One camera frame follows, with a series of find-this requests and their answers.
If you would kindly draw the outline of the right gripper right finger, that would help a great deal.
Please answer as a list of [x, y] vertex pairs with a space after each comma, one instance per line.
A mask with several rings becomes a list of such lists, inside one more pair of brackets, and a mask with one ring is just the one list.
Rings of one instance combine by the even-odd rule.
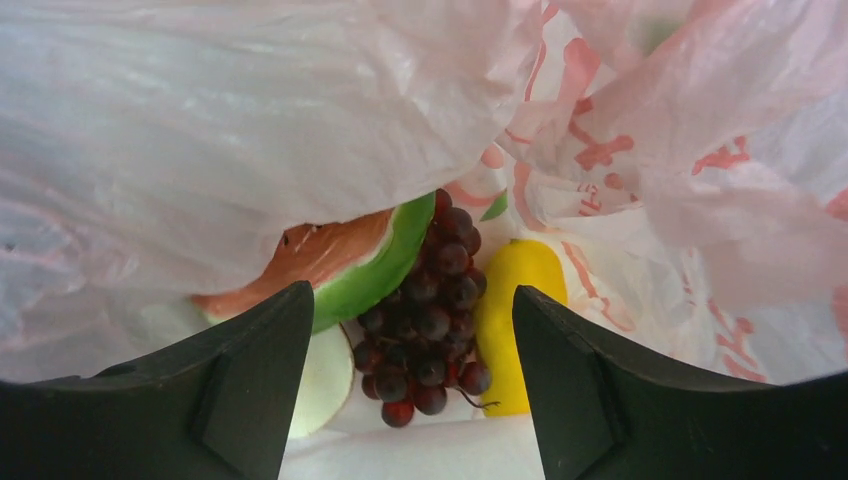
[[659, 354], [520, 286], [513, 328], [549, 479], [843, 479], [847, 377], [773, 386]]

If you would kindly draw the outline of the watermelon slice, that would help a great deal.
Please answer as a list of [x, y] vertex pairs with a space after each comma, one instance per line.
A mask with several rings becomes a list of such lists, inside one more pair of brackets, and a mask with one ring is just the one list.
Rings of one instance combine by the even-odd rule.
[[322, 332], [374, 307], [410, 273], [434, 218], [433, 193], [342, 223], [286, 230], [261, 275], [191, 302], [212, 324], [229, 320], [298, 281], [314, 296], [312, 331]]

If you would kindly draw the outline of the pink plastic grocery bag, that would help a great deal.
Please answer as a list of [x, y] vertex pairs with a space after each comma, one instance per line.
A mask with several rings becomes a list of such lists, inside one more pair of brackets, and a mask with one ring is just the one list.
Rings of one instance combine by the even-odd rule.
[[[286, 228], [442, 186], [569, 308], [725, 376], [847, 377], [843, 1], [5, 1], [1, 385], [211, 327]], [[274, 479], [549, 479], [531, 413], [285, 448]]]

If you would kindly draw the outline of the dark red grapes bunch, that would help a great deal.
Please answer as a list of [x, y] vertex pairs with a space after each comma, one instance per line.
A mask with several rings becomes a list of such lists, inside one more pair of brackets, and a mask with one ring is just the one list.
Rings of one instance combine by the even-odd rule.
[[380, 402], [382, 421], [392, 428], [409, 425], [418, 413], [442, 413], [450, 391], [484, 412], [498, 405], [482, 398], [493, 374], [477, 349], [472, 318], [487, 290], [474, 265], [481, 234], [446, 190], [437, 190], [434, 200], [411, 272], [357, 318], [364, 337], [352, 353], [361, 390]]

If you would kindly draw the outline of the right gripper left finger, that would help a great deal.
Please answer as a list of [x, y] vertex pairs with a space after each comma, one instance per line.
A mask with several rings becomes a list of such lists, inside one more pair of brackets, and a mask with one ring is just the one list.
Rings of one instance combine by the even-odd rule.
[[89, 378], [1, 385], [5, 479], [274, 479], [312, 334], [298, 281]]

